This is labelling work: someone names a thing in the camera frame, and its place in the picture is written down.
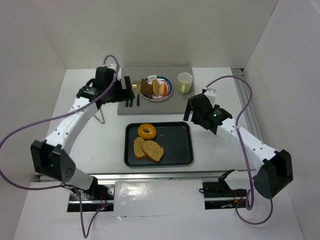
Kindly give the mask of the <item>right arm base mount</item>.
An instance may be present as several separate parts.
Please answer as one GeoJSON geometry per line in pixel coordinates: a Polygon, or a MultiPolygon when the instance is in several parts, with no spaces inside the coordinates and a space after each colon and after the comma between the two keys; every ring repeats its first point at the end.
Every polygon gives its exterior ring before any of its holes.
{"type": "Polygon", "coordinates": [[[248,191],[245,189],[232,190],[227,186],[226,178],[234,170],[228,170],[218,177],[217,181],[203,182],[198,191],[204,197],[206,210],[246,208],[248,191]]]}

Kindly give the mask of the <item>black baking tray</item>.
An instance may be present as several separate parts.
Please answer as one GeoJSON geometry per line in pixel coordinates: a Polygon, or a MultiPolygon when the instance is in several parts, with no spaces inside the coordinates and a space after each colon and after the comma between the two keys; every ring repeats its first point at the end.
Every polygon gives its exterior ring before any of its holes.
{"type": "Polygon", "coordinates": [[[148,158],[137,159],[134,154],[134,140],[139,136],[140,123],[131,123],[125,129],[124,163],[128,167],[187,166],[194,160],[190,126],[183,121],[152,122],[156,129],[153,139],[163,147],[164,155],[159,163],[148,158]]]}

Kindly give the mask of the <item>brown chocolate croissant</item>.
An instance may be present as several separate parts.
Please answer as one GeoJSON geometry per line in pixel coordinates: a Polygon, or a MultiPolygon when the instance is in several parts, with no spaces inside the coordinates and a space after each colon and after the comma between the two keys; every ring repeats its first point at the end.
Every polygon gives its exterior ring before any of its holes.
{"type": "Polygon", "coordinates": [[[140,83],[140,92],[142,95],[144,95],[147,99],[151,99],[153,96],[153,86],[149,83],[147,83],[147,81],[145,79],[141,80],[140,83]]]}

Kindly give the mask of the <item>seeded bread slice front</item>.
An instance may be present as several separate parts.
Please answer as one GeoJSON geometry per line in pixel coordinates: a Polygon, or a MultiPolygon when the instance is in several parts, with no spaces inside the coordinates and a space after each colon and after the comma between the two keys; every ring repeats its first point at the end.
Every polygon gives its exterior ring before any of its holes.
{"type": "Polygon", "coordinates": [[[159,164],[164,156],[164,147],[153,140],[147,140],[142,144],[142,151],[152,162],[159,164]]]}

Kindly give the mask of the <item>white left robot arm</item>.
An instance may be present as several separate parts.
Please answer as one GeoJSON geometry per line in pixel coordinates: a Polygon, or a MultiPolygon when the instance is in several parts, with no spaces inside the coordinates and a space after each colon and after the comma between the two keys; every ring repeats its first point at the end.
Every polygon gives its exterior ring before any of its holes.
{"type": "Polygon", "coordinates": [[[37,174],[72,185],[88,199],[107,195],[108,189],[100,185],[96,177],[79,170],[70,152],[87,122],[102,105],[134,99],[130,81],[126,80],[126,88],[123,88],[118,71],[115,63],[98,67],[95,77],[76,94],[68,116],[43,141],[35,140],[30,146],[37,174]]]}

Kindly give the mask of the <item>seeded bread slice back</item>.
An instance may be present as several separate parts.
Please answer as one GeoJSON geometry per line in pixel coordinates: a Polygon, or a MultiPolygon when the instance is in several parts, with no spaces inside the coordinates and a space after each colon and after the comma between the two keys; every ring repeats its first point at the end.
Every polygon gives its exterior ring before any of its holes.
{"type": "Polygon", "coordinates": [[[134,156],[138,160],[146,158],[146,155],[142,150],[142,146],[145,141],[146,141],[145,139],[139,136],[133,142],[134,156]]]}

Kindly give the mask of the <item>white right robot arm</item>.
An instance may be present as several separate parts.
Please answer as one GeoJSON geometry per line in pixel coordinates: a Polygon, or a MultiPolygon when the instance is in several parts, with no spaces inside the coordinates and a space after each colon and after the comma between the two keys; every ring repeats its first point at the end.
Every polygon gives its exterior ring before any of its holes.
{"type": "Polygon", "coordinates": [[[239,151],[246,153],[253,171],[229,170],[218,179],[222,190],[250,190],[252,187],[264,198],[271,200],[293,181],[292,157],[286,150],[278,151],[236,124],[235,118],[212,105],[214,95],[197,94],[188,99],[184,121],[211,131],[225,139],[239,151]]]}

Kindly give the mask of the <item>orange glazed donut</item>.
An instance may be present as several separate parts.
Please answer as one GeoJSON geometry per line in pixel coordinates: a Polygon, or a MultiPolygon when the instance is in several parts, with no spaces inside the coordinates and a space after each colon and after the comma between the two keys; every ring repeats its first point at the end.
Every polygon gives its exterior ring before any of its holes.
{"type": "Polygon", "coordinates": [[[145,140],[152,140],[157,136],[156,128],[149,123],[143,123],[138,127],[138,135],[145,140]]]}

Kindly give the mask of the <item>grey placemat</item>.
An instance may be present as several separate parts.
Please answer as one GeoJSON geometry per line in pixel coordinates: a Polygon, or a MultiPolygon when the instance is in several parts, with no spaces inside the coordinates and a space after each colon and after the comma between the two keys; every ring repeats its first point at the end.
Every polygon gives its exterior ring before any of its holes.
{"type": "Polygon", "coordinates": [[[166,77],[172,83],[173,92],[171,95],[160,101],[146,99],[142,94],[139,95],[139,106],[134,101],[132,107],[126,107],[125,102],[118,104],[117,114],[120,116],[128,115],[169,115],[183,114],[186,109],[188,98],[195,95],[195,88],[192,85],[191,89],[186,94],[180,94],[178,91],[178,75],[181,73],[192,74],[192,68],[186,66],[163,66],[163,67],[138,67],[124,66],[121,69],[121,83],[125,86],[124,77],[130,77],[130,80],[140,81],[152,75],[160,75],[166,77]]]}

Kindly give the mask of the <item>white plate teal rim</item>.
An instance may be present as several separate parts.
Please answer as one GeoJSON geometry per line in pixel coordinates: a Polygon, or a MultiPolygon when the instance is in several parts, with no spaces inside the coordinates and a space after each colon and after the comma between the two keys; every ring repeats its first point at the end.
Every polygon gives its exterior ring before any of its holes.
{"type": "Polygon", "coordinates": [[[162,83],[166,83],[167,84],[167,94],[165,96],[155,96],[154,94],[152,95],[151,99],[146,98],[144,95],[142,95],[143,98],[145,98],[148,101],[152,101],[152,102],[159,102],[159,101],[164,101],[166,100],[168,97],[171,96],[171,94],[173,93],[173,84],[172,82],[165,76],[163,75],[150,75],[146,78],[142,78],[145,79],[146,82],[150,85],[152,85],[153,80],[157,79],[157,81],[159,82],[159,84],[161,85],[162,83]]]}

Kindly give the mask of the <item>green handled fork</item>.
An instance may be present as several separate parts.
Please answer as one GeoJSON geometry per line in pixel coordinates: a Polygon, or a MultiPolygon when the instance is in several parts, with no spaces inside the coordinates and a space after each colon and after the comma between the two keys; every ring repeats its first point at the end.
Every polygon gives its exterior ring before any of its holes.
{"type": "MultiPolygon", "coordinates": [[[[135,89],[137,88],[137,81],[136,80],[133,80],[132,84],[131,84],[131,88],[132,88],[132,92],[134,93],[135,92],[135,89]]],[[[131,108],[133,106],[133,99],[131,99],[129,101],[129,107],[131,108]]]]}

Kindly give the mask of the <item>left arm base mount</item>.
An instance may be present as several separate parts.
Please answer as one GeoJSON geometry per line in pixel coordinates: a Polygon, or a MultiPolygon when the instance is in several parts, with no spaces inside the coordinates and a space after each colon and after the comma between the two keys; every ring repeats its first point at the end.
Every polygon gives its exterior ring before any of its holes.
{"type": "MultiPolygon", "coordinates": [[[[106,192],[99,192],[97,196],[92,197],[84,192],[81,192],[82,211],[85,213],[94,213],[97,210],[100,212],[113,212],[114,211],[114,194],[115,182],[107,182],[104,184],[107,188],[106,192]]],[[[80,201],[77,194],[73,191],[69,194],[68,204],[66,211],[68,213],[80,212],[80,201]]]]}

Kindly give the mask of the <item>glossy orange bun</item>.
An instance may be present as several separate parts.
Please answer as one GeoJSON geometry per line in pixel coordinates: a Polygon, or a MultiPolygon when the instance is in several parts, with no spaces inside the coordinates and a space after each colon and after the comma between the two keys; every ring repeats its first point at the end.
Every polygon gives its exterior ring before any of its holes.
{"type": "Polygon", "coordinates": [[[162,83],[158,88],[158,92],[160,96],[164,97],[168,92],[167,84],[162,83]]]}

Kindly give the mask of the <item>pale yellow mug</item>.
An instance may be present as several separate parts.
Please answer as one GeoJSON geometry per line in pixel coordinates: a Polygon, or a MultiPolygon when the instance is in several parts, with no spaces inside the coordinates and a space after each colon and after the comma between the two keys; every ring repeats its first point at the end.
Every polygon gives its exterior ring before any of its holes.
{"type": "Polygon", "coordinates": [[[187,94],[193,84],[193,76],[190,73],[183,72],[178,75],[178,91],[181,94],[187,94]]]}

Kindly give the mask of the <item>green handled knife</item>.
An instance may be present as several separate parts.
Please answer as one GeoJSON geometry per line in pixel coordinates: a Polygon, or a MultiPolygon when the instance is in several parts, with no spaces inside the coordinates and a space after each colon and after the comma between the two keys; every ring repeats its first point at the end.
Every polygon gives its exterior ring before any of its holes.
{"type": "Polygon", "coordinates": [[[141,81],[139,80],[138,84],[137,84],[137,96],[136,96],[136,105],[137,105],[137,107],[140,106],[140,93],[141,93],[140,86],[141,86],[141,81]]]}

